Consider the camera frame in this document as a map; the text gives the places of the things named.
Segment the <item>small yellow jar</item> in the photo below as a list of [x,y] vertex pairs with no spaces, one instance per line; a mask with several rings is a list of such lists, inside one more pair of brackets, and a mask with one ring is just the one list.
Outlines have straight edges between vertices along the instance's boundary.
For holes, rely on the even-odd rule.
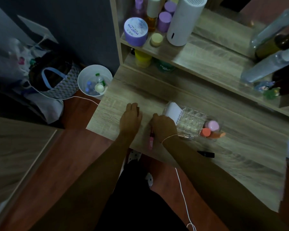
[[163,42],[163,35],[160,33],[154,33],[150,38],[150,45],[153,47],[159,47]]

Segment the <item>clear plastic bottle green cap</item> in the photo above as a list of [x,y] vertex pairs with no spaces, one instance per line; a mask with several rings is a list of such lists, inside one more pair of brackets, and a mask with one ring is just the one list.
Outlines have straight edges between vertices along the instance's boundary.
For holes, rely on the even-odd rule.
[[97,83],[101,84],[103,87],[105,87],[106,83],[105,83],[103,77],[100,75],[100,73],[96,73],[95,76],[96,76],[96,79],[97,79]]

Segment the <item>clear acrylic organizer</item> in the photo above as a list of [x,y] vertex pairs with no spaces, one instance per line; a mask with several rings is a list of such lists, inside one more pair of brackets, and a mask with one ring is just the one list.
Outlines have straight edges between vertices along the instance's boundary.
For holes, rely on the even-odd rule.
[[223,121],[218,119],[216,116],[208,115],[186,106],[179,107],[183,110],[183,114],[179,123],[176,125],[177,132],[191,135],[193,138],[190,140],[196,140],[197,138],[207,139],[206,137],[200,136],[200,131],[202,128],[205,128],[204,124],[207,120],[217,121],[220,125],[220,130],[218,130],[217,132],[223,132]]

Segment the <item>white cloth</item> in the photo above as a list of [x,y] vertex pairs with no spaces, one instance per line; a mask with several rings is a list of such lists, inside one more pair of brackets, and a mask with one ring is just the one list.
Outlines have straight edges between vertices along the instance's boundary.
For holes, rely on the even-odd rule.
[[49,98],[35,89],[24,89],[21,95],[26,100],[27,108],[48,125],[58,121],[63,113],[63,101]]

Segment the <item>person's left forearm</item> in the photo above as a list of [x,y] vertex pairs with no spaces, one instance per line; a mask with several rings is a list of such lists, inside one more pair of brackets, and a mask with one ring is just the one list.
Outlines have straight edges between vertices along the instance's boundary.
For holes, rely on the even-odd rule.
[[29,231],[92,231],[116,186],[135,135],[120,132]]

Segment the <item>white cylindrical humidifier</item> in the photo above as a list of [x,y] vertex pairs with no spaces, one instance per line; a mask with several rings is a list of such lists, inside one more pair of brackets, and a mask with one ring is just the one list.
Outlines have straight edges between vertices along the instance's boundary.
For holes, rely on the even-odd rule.
[[184,46],[199,19],[207,0],[179,0],[166,38],[174,46]]

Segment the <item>green jar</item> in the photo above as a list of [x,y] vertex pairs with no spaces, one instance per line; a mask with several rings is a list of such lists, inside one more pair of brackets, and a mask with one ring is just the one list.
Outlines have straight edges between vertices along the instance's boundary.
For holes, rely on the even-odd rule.
[[176,69],[175,66],[157,58],[154,59],[154,63],[157,69],[163,73],[171,73]]

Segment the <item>person's black trousers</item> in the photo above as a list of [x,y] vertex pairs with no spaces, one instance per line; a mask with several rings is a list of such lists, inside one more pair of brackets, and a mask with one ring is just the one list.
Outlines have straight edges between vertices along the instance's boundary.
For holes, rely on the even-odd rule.
[[146,175],[137,159],[125,165],[94,231],[189,231]]

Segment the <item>clear plastic bag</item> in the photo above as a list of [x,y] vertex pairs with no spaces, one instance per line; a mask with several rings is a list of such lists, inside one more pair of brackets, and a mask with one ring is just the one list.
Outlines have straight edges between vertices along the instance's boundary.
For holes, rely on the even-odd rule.
[[36,58],[46,53],[38,45],[27,45],[16,38],[9,38],[8,46],[10,57],[16,60],[25,78],[29,78],[30,67],[36,63]]

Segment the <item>purple pump bottle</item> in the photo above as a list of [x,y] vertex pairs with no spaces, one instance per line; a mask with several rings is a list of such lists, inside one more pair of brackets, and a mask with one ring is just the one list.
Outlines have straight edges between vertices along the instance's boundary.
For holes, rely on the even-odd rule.
[[133,16],[141,18],[141,19],[145,17],[145,9],[144,9],[143,0],[135,0]]

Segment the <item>purple capped bottle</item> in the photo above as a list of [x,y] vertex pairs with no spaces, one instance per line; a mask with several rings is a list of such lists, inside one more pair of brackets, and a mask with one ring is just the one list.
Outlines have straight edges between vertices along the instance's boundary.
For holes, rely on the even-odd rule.
[[177,3],[172,2],[172,1],[167,1],[164,4],[164,11],[170,13],[173,16],[175,13],[176,7],[177,7]]
[[158,16],[157,30],[161,33],[166,33],[169,29],[172,15],[169,12],[161,12]]

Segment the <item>person's right hand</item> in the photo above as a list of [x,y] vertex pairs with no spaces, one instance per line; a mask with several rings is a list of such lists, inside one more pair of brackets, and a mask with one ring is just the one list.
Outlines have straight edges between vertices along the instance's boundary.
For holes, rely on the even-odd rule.
[[160,143],[163,143],[166,139],[170,137],[178,136],[177,128],[174,121],[165,115],[162,115],[162,127],[160,131],[154,132],[154,134]]

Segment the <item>blue crumpled plastic bottle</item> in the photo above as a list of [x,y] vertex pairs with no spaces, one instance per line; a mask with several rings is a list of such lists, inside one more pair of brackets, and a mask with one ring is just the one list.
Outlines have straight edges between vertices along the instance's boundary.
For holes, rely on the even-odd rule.
[[94,81],[87,81],[85,87],[85,93],[90,96],[97,96],[98,93],[95,91],[96,83]]

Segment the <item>amber bottle cream cap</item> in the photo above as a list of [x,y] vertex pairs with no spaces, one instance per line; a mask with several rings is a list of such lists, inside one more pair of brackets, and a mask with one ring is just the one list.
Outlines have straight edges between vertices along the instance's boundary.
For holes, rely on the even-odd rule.
[[156,21],[161,9],[161,0],[148,0],[145,22],[148,26],[148,32],[154,32]]

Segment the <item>orange pointed makeup sponge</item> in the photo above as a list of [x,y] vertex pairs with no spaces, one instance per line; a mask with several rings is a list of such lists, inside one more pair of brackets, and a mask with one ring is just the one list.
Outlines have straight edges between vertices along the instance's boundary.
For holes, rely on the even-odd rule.
[[213,140],[215,140],[215,139],[222,138],[222,137],[224,137],[225,135],[226,135],[225,132],[212,132],[212,131],[211,131],[210,135],[207,136],[206,138],[207,138],[207,139],[213,139]]

